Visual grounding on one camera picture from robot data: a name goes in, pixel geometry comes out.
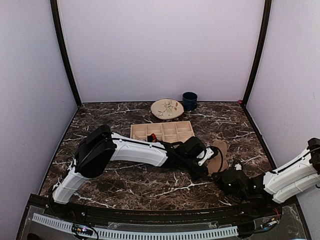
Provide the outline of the tan plain sock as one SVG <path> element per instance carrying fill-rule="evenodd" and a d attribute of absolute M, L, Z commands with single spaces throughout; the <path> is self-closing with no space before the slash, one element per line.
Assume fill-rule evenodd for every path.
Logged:
<path fill-rule="evenodd" d="M 205 162 L 205 166 L 208 170 L 208 176 L 211 177 L 213 174 L 223 172 L 228 168 L 227 162 L 227 143 L 222 140 L 214 140 L 213 146 L 217 147 L 220 151 L 218 154 Z"/>

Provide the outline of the wooden compartment tray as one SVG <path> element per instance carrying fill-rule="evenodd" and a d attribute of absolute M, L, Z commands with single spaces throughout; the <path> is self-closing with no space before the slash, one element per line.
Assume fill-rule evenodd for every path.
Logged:
<path fill-rule="evenodd" d="M 148 141 L 147 138 L 154 134 L 156 139 L 167 143 L 185 142 L 194 137 L 190 121 L 173 121 L 160 123 L 132 124 L 130 137 L 132 139 Z"/>

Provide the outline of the black argyle sock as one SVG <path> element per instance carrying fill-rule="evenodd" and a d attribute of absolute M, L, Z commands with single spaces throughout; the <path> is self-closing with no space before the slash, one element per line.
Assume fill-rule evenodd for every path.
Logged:
<path fill-rule="evenodd" d="M 147 139 L 148 139 L 149 142 L 153 142 L 153 141 L 157 140 L 157 137 L 156 137 L 156 135 L 154 133 L 152 133 L 151 135 L 149 135 L 147 137 Z"/>

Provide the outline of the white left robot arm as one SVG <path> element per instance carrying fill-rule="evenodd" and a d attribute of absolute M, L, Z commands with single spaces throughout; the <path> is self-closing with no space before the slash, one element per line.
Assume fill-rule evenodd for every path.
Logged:
<path fill-rule="evenodd" d="M 124 137 L 112 132 L 108 125 L 101 125 L 79 145 L 74 158 L 51 190 L 51 210 L 60 218 L 71 213 L 68 205 L 72 195 L 83 183 L 102 175 L 109 162 L 129 161 L 165 169 L 185 167 L 199 179 L 210 175 L 208 162 L 220 158 L 218 172 L 222 171 L 224 156 L 217 146 L 205 146 L 197 137 L 186 142 L 147 142 Z"/>

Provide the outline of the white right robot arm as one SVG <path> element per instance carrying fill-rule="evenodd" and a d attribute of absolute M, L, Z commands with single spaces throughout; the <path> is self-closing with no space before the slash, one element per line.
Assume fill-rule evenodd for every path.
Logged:
<path fill-rule="evenodd" d="M 232 167 L 217 175 L 216 184 L 227 195 L 242 201 L 256 201 L 255 213 L 266 217 L 275 203 L 287 199 L 320 183 L 320 140 L 311 138 L 308 146 L 281 167 L 248 177 L 243 164 L 236 160 Z"/>

